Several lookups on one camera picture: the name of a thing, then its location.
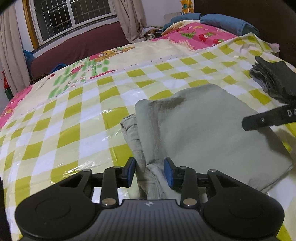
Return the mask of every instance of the window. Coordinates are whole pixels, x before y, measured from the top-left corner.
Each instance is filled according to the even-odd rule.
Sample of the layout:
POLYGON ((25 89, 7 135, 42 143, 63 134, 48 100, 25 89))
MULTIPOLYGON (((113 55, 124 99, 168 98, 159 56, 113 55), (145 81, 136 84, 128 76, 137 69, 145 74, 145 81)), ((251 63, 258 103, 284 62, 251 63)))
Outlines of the window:
POLYGON ((104 17, 114 15, 111 0, 31 0, 32 18, 41 44, 104 17))

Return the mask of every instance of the bed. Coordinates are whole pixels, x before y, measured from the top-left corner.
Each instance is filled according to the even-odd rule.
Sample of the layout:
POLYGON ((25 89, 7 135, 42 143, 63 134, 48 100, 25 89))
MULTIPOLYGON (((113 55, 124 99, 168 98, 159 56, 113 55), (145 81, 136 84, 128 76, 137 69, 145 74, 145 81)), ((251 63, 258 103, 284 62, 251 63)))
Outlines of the bed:
MULTIPOLYGON (((296 35, 291 31, 296 13, 281 0, 268 4, 196 0, 195 11, 246 20, 260 30, 261 39, 252 33, 240 37, 228 33, 224 42, 217 42, 225 31, 198 21, 184 22, 178 27, 184 33, 179 40, 164 36, 95 54, 45 77, 9 103, 0 118, 0 176, 13 241, 21 237, 14 211, 24 198, 79 170, 102 172, 126 163, 132 153, 119 122, 135 112, 138 100, 165 98, 181 89, 213 83, 258 112, 281 105, 262 91, 248 70, 256 55, 280 61, 269 44, 278 43, 280 58, 296 72, 296 35), (257 14, 263 10, 264 15, 257 14), (190 38, 192 28, 210 29, 217 38, 201 45, 190 38)), ((294 156, 296 125, 272 130, 294 156)), ((119 192, 121 198, 134 197, 126 189, 119 192)), ((268 194, 285 209, 278 238, 296 240, 295 169, 268 194)))

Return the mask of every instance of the gray towel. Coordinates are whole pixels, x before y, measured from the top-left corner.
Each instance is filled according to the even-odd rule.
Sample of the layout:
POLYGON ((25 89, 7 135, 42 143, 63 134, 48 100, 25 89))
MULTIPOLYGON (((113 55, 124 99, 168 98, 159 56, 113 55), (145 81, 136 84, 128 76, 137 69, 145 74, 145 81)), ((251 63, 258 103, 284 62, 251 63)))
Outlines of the gray towel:
POLYGON ((235 96, 208 84, 170 98, 140 100, 136 115, 121 121, 124 138, 137 160, 137 181, 148 199, 177 199, 163 172, 164 158, 197 172, 217 169, 266 191, 292 167, 291 157, 269 128, 242 129, 243 117, 256 114, 235 96))
POLYGON ((270 95, 284 103, 296 102, 296 73, 284 61, 269 63, 260 56, 249 70, 250 76, 270 95))

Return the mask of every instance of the metal screw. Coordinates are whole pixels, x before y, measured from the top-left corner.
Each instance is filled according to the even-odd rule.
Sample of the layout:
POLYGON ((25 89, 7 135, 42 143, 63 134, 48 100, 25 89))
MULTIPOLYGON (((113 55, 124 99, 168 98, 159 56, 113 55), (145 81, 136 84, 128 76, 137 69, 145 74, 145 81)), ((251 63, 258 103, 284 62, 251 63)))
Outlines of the metal screw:
POLYGON ((183 204, 185 204, 186 206, 193 206, 197 204, 197 200, 195 200, 194 198, 186 198, 183 200, 183 204))
POLYGON ((105 198, 102 200, 102 204, 105 206, 112 206, 116 203, 116 200, 114 198, 105 198))

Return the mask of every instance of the window frame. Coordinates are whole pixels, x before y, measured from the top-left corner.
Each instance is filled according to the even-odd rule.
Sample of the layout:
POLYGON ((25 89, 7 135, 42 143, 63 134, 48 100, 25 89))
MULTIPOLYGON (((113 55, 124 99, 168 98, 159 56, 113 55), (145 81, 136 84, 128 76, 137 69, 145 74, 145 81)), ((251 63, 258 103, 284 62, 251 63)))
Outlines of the window frame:
POLYGON ((105 17, 109 17, 109 16, 113 16, 115 15, 115 11, 114 11, 114 6, 113 6, 113 3, 112 3, 112 0, 108 0, 108 4, 109 4, 109 8, 110 8, 110 13, 108 14, 105 14, 105 15, 102 15, 102 16, 99 16, 99 17, 95 17, 95 18, 92 18, 92 19, 89 19, 89 20, 86 20, 84 22, 81 22, 81 23, 78 23, 76 24, 75 23, 75 19, 74 19, 74 15, 73 15, 73 11, 72 11, 72 8, 71 8, 71 1, 73 0, 66 0, 66 3, 67 3, 67 7, 68 7, 68 11, 69 11, 69 15, 70 15, 70 19, 71 19, 71 23, 72 23, 72 27, 50 37, 49 39, 43 41, 43 38, 42 38, 42 35, 41 35, 41 31, 40 31, 40 28, 39 28, 39 24, 38 24, 38 20, 37 20, 37 15, 36 15, 36 11, 35 11, 35 5, 34 5, 34 0, 29 0, 29 7, 30 7, 30 10, 31 10, 31 15, 32 15, 32 20, 33 20, 33 25, 34 25, 34 29, 36 31, 36 35, 37 35, 37 40, 41 45, 55 39, 56 37, 68 32, 68 31, 71 31, 75 28, 78 28, 82 25, 85 25, 85 24, 88 24, 88 23, 91 23, 91 22, 94 22, 96 20, 99 20, 99 19, 102 19, 102 18, 105 18, 105 17))

